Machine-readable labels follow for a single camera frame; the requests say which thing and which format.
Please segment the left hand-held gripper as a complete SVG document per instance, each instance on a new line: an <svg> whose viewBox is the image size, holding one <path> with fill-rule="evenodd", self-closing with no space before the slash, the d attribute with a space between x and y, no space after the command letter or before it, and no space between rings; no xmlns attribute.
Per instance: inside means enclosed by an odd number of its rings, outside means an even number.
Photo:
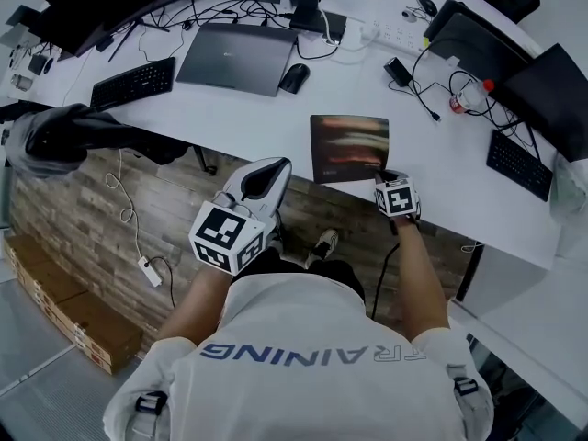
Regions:
<svg viewBox="0 0 588 441"><path fill-rule="evenodd" d="M291 176L286 157L234 170L211 201L202 203L188 234L198 260L237 275L267 247Z"/></svg>

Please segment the dark printed mouse pad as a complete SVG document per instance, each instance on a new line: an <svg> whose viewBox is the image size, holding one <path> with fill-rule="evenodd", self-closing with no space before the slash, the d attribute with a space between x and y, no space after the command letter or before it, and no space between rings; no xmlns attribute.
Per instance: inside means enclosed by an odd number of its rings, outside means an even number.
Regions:
<svg viewBox="0 0 588 441"><path fill-rule="evenodd" d="M310 117L313 181L369 180L387 165L389 121L354 115Z"/></svg>

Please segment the black power adapter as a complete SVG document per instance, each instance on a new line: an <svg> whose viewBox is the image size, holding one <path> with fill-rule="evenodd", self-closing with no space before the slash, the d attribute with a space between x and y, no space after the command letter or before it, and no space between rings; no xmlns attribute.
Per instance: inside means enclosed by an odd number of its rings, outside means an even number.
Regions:
<svg viewBox="0 0 588 441"><path fill-rule="evenodd" d="M413 80L409 71L397 57L387 61L383 68L390 78L400 87L408 86Z"/></svg>

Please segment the grey jacket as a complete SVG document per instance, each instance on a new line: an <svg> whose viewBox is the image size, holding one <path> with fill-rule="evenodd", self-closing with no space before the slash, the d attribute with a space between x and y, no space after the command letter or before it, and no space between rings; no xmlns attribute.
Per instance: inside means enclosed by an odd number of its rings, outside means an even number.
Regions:
<svg viewBox="0 0 588 441"><path fill-rule="evenodd" d="M7 130L6 160L21 174L39 178L77 170L90 150L116 147L125 126L83 105L26 113Z"/></svg>

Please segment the clear plastic bag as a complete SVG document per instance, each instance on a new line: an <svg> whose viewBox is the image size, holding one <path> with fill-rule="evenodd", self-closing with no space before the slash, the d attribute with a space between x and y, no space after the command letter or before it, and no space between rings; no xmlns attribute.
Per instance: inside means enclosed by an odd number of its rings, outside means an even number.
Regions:
<svg viewBox="0 0 588 441"><path fill-rule="evenodd" d="M569 162L556 154L549 207L561 226L588 234L588 158Z"/></svg>

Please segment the black office chair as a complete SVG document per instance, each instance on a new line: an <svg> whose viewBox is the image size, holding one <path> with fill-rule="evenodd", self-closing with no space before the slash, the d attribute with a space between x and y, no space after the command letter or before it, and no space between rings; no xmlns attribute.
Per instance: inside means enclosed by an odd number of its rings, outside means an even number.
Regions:
<svg viewBox="0 0 588 441"><path fill-rule="evenodd" d="M207 175L217 174L217 167L206 162L199 145L123 124L106 111L98 111L83 104L75 107L80 108L77 120L84 125L80 136L87 150L130 149L158 165L166 165L181 158L192 148L200 169Z"/></svg>

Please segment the wide black curved monitor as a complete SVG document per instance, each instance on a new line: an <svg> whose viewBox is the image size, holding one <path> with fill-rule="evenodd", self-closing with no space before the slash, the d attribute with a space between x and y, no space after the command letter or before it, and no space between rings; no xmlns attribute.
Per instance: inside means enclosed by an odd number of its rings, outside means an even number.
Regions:
<svg viewBox="0 0 588 441"><path fill-rule="evenodd" d="M177 0L44 0L49 4L29 28L43 42L75 57L128 23Z"/></svg>

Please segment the person's white shirt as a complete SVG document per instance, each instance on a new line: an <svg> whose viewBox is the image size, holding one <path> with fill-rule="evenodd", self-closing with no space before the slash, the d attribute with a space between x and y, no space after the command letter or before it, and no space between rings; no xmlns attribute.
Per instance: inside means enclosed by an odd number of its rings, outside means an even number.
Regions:
<svg viewBox="0 0 588 441"><path fill-rule="evenodd" d="M275 306L229 313L199 345L154 343L106 408L111 441L486 441L493 403L467 340L409 341L367 315ZM456 396L454 378L475 379ZM159 416L143 393L168 396Z"/></svg>

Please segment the black keyboard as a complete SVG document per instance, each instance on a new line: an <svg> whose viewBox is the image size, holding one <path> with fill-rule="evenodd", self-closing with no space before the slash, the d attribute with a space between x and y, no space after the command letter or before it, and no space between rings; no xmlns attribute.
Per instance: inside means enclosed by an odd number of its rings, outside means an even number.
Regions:
<svg viewBox="0 0 588 441"><path fill-rule="evenodd" d="M492 132L486 165L542 201L548 201L552 171L498 130Z"/></svg>
<svg viewBox="0 0 588 441"><path fill-rule="evenodd" d="M93 87L90 107L104 111L172 91L175 57L150 62L120 73Z"/></svg>

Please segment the grey closed laptop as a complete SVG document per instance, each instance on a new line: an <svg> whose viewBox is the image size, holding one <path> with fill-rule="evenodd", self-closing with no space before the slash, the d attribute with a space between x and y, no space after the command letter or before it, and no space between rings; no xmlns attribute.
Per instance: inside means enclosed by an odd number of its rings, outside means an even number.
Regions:
<svg viewBox="0 0 588 441"><path fill-rule="evenodd" d="M275 96L297 38L289 29L207 23L199 28L176 81Z"/></svg>

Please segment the person's left forearm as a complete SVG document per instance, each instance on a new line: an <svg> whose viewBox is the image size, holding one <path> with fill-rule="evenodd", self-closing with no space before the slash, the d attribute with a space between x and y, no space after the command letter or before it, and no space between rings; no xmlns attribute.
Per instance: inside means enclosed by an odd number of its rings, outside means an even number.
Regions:
<svg viewBox="0 0 588 441"><path fill-rule="evenodd" d="M158 340L186 338L199 345L217 330L232 276L203 265L179 305L157 335Z"/></svg>

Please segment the small black monitor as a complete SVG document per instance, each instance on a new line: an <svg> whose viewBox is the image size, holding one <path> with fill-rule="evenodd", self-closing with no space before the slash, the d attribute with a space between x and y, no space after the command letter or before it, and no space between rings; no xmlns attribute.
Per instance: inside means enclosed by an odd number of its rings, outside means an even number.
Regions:
<svg viewBox="0 0 588 441"><path fill-rule="evenodd" d="M533 56L467 6L446 0L424 32L428 50L479 79L495 83L527 67Z"/></svg>

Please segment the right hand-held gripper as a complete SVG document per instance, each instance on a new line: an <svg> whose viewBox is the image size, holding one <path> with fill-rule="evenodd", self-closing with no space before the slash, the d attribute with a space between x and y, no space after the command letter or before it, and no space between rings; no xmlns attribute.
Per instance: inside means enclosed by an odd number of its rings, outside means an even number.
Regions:
<svg viewBox="0 0 588 441"><path fill-rule="evenodd" d="M380 213L388 218L420 217L420 199L411 177L395 170L380 170L375 173L375 183L375 198Z"/></svg>

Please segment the stack of cardboard boxes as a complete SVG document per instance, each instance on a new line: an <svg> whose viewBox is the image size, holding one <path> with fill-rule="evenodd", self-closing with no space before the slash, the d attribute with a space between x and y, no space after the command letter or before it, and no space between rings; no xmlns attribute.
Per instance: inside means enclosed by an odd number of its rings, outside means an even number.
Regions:
<svg viewBox="0 0 588 441"><path fill-rule="evenodd" d="M40 310L97 366L113 375L140 351L142 330L68 274L31 236L6 237L4 250Z"/></svg>

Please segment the person's right shoe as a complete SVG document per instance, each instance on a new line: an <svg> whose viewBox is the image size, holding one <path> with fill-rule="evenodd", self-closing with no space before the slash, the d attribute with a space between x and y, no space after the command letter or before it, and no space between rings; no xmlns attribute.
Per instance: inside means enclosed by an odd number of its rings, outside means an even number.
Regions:
<svg viewBox="0 0 588 441"><path fill-rule="evenodd" d="M311 248L307 256L305 267L309 268L317 261L324 261L329 257L338 244L339 234L335 229L326 230L318 242Z"/></svg>

